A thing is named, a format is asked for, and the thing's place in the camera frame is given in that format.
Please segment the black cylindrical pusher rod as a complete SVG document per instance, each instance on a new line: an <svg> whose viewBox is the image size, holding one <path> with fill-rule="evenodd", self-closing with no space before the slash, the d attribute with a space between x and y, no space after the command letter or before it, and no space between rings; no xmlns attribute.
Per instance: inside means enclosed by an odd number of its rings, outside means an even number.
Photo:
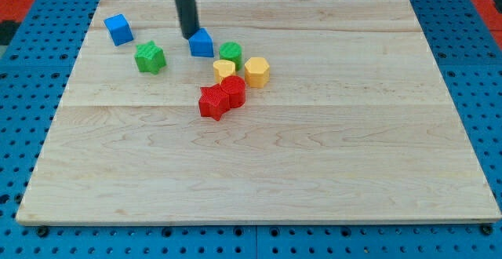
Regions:
<svg viewBox="0 0 502 259"><path fill-rule="evenodd" d="M189 39L200 28L195 0L175 0L180 28L185 39Z"/></svg>

